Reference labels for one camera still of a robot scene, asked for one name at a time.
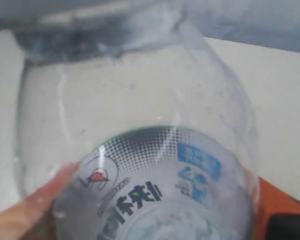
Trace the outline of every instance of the white table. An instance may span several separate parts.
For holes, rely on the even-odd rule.
[[[260,175],[300,200],[300,53],[208,39],[238,75],[256,111]],[[19,199],[12,136],[22,53],[0,33],[0,211]]]

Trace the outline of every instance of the black object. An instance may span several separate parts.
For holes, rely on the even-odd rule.
[[[300,215],[273,215],[265,240],[300,240]]]

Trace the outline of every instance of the blue label panel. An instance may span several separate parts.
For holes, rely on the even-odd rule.
[[[183,143],[177,144],[178,160],[194,165],[205,171],[211,178],[218,181],[221,175],[222,164],[209,153]]]

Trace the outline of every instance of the bottle label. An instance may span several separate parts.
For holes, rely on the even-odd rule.
[[[55,203],[59,237],[236,239],[252,224],[244,182],[235,156],[199,132],[134,129],[82,160]]]

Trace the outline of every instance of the hand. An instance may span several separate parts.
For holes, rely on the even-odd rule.
[[[54,199],[72,179],[79,164],[63,167],[54,179],[35,193],[0,213],[0,240],[54,240]]]

